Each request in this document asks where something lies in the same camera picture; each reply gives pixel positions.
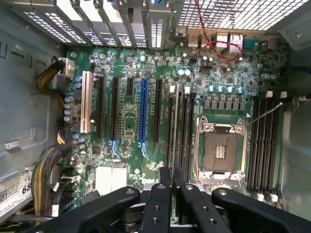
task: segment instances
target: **ventilation grille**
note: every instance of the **ventilation grille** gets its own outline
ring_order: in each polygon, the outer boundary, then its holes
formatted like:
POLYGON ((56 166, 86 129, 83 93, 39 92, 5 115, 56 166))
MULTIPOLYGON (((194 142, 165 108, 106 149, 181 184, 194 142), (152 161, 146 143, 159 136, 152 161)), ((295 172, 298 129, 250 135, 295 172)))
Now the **ventilation grille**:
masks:
POLYGON ((56 29, 54 29, 50 24, 45 22, 41 17, 39 17, 34 12, 24 12, 24 14, 31 19, 33 22, 35 22, 37 25, 39 25, 41 28, 48 31, 50 34, 55 36, 57 39, 59 39, 61 42, 64 43, 71 43, 70 40, 68 40, 66 37, 64 37, 60 32, 58 32, 56 29))
POLYGON ((55 13, 45 13, 51 21, 53 21, 60 29, 66 32, 72 39, 79 44, 85 44, 86 42, 73 31, 60 17, 55 13))
POLYGON ((151 20, 151 44, 153 48, 160 48, 162 43, 163 20, 151 20))
MULTIPOLYGON (((199 0, 209 28, 267 30, 308 0, 199 0)), ((180 26, 200 28, 195 0, 185 0, 180 26)))

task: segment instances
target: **yellow and black wires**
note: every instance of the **yellow and black wires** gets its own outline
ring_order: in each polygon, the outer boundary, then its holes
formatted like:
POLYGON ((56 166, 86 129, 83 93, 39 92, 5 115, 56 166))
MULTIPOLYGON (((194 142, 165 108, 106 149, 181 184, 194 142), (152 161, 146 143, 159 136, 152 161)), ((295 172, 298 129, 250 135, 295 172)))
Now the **yellow and black wires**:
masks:
POLYGON ((37 86, 38 89, 49 96, 52 96, 54 98, 57 99, 57 101, 64 106, 65 101, 64 101, 64 97, 61 94, 60 91, 58 90, 54 90, 54 89, 49 89, 49 85, 52 81, 52 79, 54 78, 54 76, 61 71, 62 69, 64 69, 66 66, 66 64, 63 61, 57 61, 54 62, 52 65, 50 65, 46 70, 44 70, 38 77, 38 81, 37 81, 37 86))

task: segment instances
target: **red cable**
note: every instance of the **red cable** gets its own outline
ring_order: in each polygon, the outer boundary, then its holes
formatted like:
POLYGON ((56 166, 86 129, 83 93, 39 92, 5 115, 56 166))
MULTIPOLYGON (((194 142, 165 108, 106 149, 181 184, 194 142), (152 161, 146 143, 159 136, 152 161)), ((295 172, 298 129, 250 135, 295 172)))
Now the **red cable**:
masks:
POLYGON ((240 57, 242 57, 242 48, 237 45, 237 44, 234 44, 234 43, 231 43, 231 42, 225 42, 225 41, 209 41, 208 39, 208 36, 207 36, 207 32, 205 30, 205 26, 204 26, 204 22, 203 22, 203 17, 202 17, 202 14, 201 14, 201 8, 199 6, 199 0, 195 0, 195 5, 197 6, 198 8, 198 15, 199 15, 199 18, 200 18, 200 23, 201 23, 201 26, 202 26, 202 30, 203 30, 203 34, 204 34, 204 37, 205 37, 205 40, 206 40, 206 45, 204 45, 204 47, 201 47, 197 52, 196 52, 196 55, 198 55, 202 50, 204 50, 207 46, 209 46, 214 54, 216 54, 217 56, 219 56, 220 58, 222 58, 223 60, 225 61, 230 61, 230 62, 236 62, 240 57), (227 44, 227 45, 232 45, 232 46, 235 46, 237 47, 239 50, 240 50, 240 54, 237 58, 234 58, 234 59, 230 59, 230 58, 225 58, 223 57, 220 53, 218 53, 212 44, 214 43, 223 43, 223 44, 227 44))

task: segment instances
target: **white connector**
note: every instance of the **white connector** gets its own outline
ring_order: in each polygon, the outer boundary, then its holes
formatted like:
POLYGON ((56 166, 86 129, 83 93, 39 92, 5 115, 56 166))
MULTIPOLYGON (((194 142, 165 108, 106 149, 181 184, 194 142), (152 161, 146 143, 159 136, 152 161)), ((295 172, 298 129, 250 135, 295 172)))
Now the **white connector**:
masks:
POLYGON ((63 61, 66 64, 66 66, 61 71, 58 72, 58 75, 73 79, 75 68, 74 61, 65 57, 60 57, 59 60, 63 61))

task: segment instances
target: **capacitor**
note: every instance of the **capacitor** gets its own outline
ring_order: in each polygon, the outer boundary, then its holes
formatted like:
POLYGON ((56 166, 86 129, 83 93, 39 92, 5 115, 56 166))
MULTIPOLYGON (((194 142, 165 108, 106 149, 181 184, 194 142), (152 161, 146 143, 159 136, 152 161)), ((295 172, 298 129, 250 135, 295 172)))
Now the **capacitor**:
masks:
POLYGON ((262 63, 258 63, 257 64, 257 69, 262 69, 263 68, 263 64, 262 63))
POLYGON ((64 114, 65 115, 70 115, 71 114, 71 110, 70 109, 65 109, 64 110, 64 114))
POLYGON ((185 71, 184 71, 183 69, 179 69, 179 70, 177 71, 177 74, 179 74, 179 75, 184 75, 184 74, 185 74, 185 71))
POLYGON ((224 86, 219 86, 217 88, 217 92, 222 93, 224 91, 225 87, 224 86))
POLYGON ((251 92, 248 92, 248 96, 250 96, 250 97, 255 97, 255 96, 257 96, 257 90, 255 89, 255 90, 253 90, 253 91, 251 91, 251 92))
POLYGON ((82 81, 82 76, 76 76, 76 77, 74 78, 74 80, 75 80, 76 82, 81 82, 81 81, 82 81))
POLYGON ((79 141, 80 143, 84 142, 85 140, 86 140, 86 137, 85 137, 85 136, 80 136, 80 137, 78 138, 78 141, 79 141))
POLYGON ((244 88, 243 87, 238 87, 238 89, 237 89, 237 93, 238 94, 243 94, 243 92, 244 92, 244 88))
POLYGON ((64 108, 66 108, 66 109, 70 109, 70 108, 72 108, 72 103, 65 103, 64 104, 64 108))
POLYGON ((276 80, 277 79, 277 75, 276 74, 272 74, 271 75, 271 79, 276 80))
POLYGON ((78 154, 77 154, 77 153, 74 153, 74 154, 72 155, 72 157, 70 158, 70 160, 71 160, 71 161, 75 161, 75 160, 77 160, 78 158, 79 158, 78 154))
POLYGON ((80 89, 82 85, 81 85, 81 83, 76 82, 74 84, 74 86, 75 86, 75 88, 80 89))
POLYGON ((210 85, 209 87, 208 87, 208 91, 209 92, 214 92, 216 90, 216 87, 214 86, 214 85, 210 85))
POLYGON ((138 174, 140 174, 140 170, 139 170, 138 168, 135 168, 135 169, 134 169, 134 173, 135 173, 136 175, 138 175, 138 174))
POLYGON ((80 145, 79 145, 79 148, 83 150, 83 149, 86 148, 86 146, 85 146, 85 144, 80 144, 80 145))
POLYGON ((271 74, 269 74, 269 73, 263 73, 263 74, 261 75, 261 77, 262 77, 263 79, 271 79, 271 74))
POLYGON ((224 71, 224 73, 228 73, 228 72, 231 71, 231 68, 230 68, 230 67, 225 67, 225 68, 223 69, 223 71, 224 71))
POLYGON ((140 59, 141 62, 145 62, 146 61, 146 57, 145 56, 140 56, 139 59, 140 59))
POLYGON ((79 134, 78 134, 78 133, 74 133, 74 134, 72 135, 72 138, 75 139, 75 140, 77 140, 77 139, 79 138, 79 134))
POLYGON ((227 87, 227 93, 231 94, 233 92, 233 87, 229 86, 227 87))
POLYGON ((64 121, 68 122, 71 121, 72 117, 71 116, 64 116, 64 121))
POLYGON ((189 69, 185 70, 185 75, 189 76, 191 74, 191 71, 189 69))
POLYGON ((73 101, 73 97, 72 96, 66 96, 64 98, 65 102, 69 103, 69 102, 72 102, 73 101))

